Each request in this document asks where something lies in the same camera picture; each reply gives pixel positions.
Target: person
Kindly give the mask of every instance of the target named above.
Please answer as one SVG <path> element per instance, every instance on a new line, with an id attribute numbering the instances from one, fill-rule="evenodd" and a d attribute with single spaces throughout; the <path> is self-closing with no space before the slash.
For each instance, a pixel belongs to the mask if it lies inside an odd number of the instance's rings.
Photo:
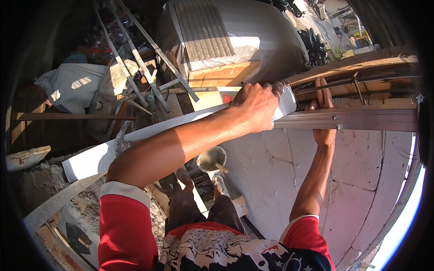
<path id="1" fill-rule="evenodd" d="M 318 78 L 316 85 L 326 85 Z M 206 219 L 193 200 L 184 163 L 222 142 L 273 129 L 283 85 L 246 84 L 231 106 L 136 142 L 111 164 L 101 187 L 99 269 L 118 270 L 334 270 L 319 234 L 319 210 L 335 148 L 335 130 L 313 130 L 317 150 L 280 240 L 250 239 L 215 176 L 215 204 Z M 329 89 L 306 110 L 333 107 Z M 185 183 L 175 193 L 158 255 L 150 200 L 144 187 L 175 172 Z"/>

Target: shirt sleeve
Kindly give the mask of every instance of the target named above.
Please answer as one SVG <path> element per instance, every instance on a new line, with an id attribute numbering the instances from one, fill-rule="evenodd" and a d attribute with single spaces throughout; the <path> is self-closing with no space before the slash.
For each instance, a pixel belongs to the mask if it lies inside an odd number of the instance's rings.
<path id="1" fill-rule="evenodd" d="M 335 269 L 326 240 L 319 234 L 317 215 L 302 215 L 290 222 L 280 237 L 288 248 L 309 249 L 324 255 Z"/>
<path id="2" fill-rule="evenodd" d="M 111 181 L 99 199 L 99 270 L 151 270 L 158 261 L 150 200 L 138 187 Z"/>

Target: dark shorts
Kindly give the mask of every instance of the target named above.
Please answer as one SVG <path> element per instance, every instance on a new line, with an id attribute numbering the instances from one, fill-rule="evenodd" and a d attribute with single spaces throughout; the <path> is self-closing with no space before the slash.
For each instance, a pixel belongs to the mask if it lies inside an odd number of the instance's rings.
<path id="1" fill-rule="evenodd" d="M 235 206 L 228 196 L 218 196 L 208 213 L 208 218 L 206 218 L 199 211 L 193 194 L 178 189 L 170 204 L 169 217 L 166 221 L 166 234 L 179 226 L 199 222 L 217 222 L 246 234 Z"/>

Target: hammer head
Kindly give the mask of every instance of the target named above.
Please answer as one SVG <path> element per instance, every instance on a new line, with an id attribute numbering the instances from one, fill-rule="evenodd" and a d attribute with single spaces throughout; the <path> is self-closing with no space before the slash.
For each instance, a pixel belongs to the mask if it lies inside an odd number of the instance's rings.
<path id="1" fill-rule="evenodd" d="M 115 145 L 115 154 L 116 157 L 118 157 L 121 153 L 123 153 L 126 149 L 129 149 L 131 147 L 130 141 L 125 141 L 125 131 L 127 131 L 128 126 L 130 125 L 131 121 L 126 121 L 121 129 L 119 130 L 118 134 L 116 135 L 114 145 Z"/>

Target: foot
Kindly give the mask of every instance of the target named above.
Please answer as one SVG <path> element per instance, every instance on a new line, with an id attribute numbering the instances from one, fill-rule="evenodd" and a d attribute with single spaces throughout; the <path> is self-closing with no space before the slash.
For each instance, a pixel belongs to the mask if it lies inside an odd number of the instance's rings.
<path id="1" fill-rule="evenodd" d="M 223 195 L 223 191 L 224 191 L 223 177 L 219 174 L 215 174 L 211 182 L 214 186 L 214 200 L 215 200 L 218 196 Z"/>
<path id="2" fill-rule="evenodd" d="M 178 178 L 178 180 L 181 181 L 181 183 L 185 185 L 184 190 L 193 192 L 194 182 L 188 175 L 187 170 L 185 169 L 184 166 L 178 168 L 175 171 L 175 176 Z"/>

